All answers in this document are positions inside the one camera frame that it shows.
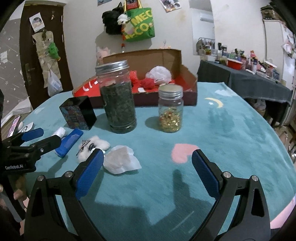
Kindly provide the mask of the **person left hand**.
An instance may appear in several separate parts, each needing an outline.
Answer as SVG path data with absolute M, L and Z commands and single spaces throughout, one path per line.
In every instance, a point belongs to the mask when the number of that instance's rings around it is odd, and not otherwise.
M 3 192 L 3 190 L 4 190 L 4 187 L 3 185 L 1 185 L 1 193 Z M 26 200 L 26 198 L 27 198 L 27 195 L 26 195 L 25 189 L 17 189 L 14 192 L 15 200 L 24 201 Z M 5 206 L 6 206 L 5 202 L 3 201 L 3 199 L 1 199 L 1 207 L 5 207 Z

